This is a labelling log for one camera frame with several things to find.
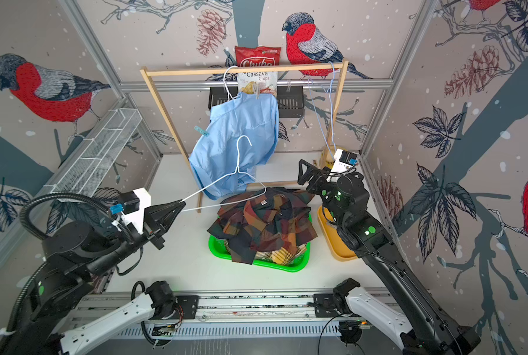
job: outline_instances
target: chips bag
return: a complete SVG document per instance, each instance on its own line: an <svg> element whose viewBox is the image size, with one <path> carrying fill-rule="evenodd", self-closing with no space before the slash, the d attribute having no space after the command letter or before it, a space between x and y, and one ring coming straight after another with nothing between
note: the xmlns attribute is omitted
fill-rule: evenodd
<svg viewBox="0 0 528 355"><path fill-rule="evenodd" d="M235 46L236 62L239 67L262 67L260 72L238 74L239 91L246 94L255 94L260 89L261 94L276 96L278 72L268 72L266 67L279 64L280 50L281 48L267 46L256 48Z"/></svg>

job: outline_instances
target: wooden rack frame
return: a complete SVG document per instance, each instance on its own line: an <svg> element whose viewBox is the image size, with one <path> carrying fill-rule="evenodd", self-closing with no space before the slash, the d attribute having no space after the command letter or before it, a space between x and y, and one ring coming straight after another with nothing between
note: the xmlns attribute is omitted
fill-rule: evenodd
<svg viewBox="0 0 528 355"><path fill-rule="evenodd" d="M333 122L335 122L335 119L337 117L337 111L339 110L339 104L341 103L341 93L343 92L343 86L345 84L345 77L347 75L347 67L349 66L349 61L346 58L343 58L343 61L340 63L320 63L320 64L297 64L297 65L275 65L272 67L266 67L266 70L268 72L284 72L284 71L292 71L292 70L318 70L318 69L332 69L333 67L335 69L341 69L339 71L339 81L337 83L337 90L335 93L335 102L333 103ZM175 129L175 125L173 124L173 121L171 120L171 116L169 116L168 109L165 107L163 100L161 99L160 92L156 88L156 83L153 80L153 77L162 77L162 76L175 76L175 75L215 75L215 74L225 74L225 71L230 74L234 73L253 73L253 72L261 72L262 67L232 67L230 69L227 68L203 68L203 69L186 69L186 70L158 70L158 71L150 71L147 69L147 67L142 67L140 69L140 73L142 74L142 78L144 78L144 81L146 82L146 85L148 86L148 89L150 90L150 93L152 93L152 96L154 97L154 101L156 102L156 105L160 109L161 115L163 116L163 119L165 120L165 123L168 125L169 131L171 132L171 135L173 138L175 138L175 143L177 144L177 147L179 148L179 151L181 152L181 155L183 156L183 159L185 160L185 163L189 167L191 174L193 174L193 171L191 170L191 166L189 164L189 155L187 151L185 150L185 147L183 146L183 142L181 141L181 138L179 138L179 134L177 133L177 130ZM321 153L321 161L320 161L320 167L323 167L325 165L325 158L329 154L329 146L333 144L331 140L331 132L332 132L332 126L329 125L329 129L327 130L327 146L323 147L323 151ZM273 182L265 182L264 185L266 186L283 186L283 185L290 185L296 183L296 181L273 181ZM199 199L197 201L197 206L201 207L201 202L203 199L203 194L199 194Z"/></svg>

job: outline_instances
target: black wire basket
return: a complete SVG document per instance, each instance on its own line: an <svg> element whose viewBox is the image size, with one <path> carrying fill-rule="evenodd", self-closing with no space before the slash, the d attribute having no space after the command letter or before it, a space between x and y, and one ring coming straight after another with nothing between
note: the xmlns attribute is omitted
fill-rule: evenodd
<svg viewBox="0 0 528 355"><path fill-rule="evenodd" d="M232 96L239 93L237 87L230 86L229 91ZM280 118L300 118L303 117L305 106L302 86L278 86L278 114ZM228 101L225 88L211 88L209 92L209 110L211 107Z"/></svg>

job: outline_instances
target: white wire shelf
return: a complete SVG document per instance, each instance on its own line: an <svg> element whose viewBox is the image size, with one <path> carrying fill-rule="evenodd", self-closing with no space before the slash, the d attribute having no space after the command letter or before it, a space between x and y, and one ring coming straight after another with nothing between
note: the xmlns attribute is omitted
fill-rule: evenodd
<svg viewBox="0 0 528 355"><path fill-rule="evenodd" d="M110 111L104 127L90 141L51 192L72 192L91 197L136 131L142 116L136 109Z"/></svg>

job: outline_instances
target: clothespin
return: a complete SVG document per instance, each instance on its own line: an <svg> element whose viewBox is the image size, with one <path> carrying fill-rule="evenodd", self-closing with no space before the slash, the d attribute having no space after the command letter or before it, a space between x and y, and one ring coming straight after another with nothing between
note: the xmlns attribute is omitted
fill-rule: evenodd
<svg viewBox="0 0 528 355"><path fill-rule="evenodd" d="M209 133L207 133L204 129L202 129L201 127L199 127L198 125L195 126L195 131L201 133L202 135L204 135L205 137L207 137L209 135Z"/></svg>

